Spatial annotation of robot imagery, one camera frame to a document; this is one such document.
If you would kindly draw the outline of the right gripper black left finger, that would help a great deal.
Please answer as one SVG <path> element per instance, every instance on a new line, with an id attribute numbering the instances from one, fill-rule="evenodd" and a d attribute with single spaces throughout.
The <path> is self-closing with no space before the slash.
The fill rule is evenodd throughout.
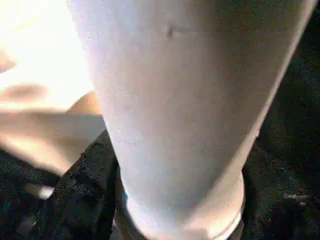
<path id="1" fill-rule="evenodd" d="M 118 161 L 103 131 L 62 176 L 36 219 L 38 240 L 108 240 L 116 210 Z"/>

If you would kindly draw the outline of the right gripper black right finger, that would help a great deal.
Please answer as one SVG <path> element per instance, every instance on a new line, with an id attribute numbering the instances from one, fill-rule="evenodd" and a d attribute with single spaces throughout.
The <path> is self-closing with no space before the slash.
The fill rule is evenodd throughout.
<path id="1" fill-rule="evenodd" d="M 242 169 L 243 240 L 318 240 L 320 196 L 257 142 Z"/>

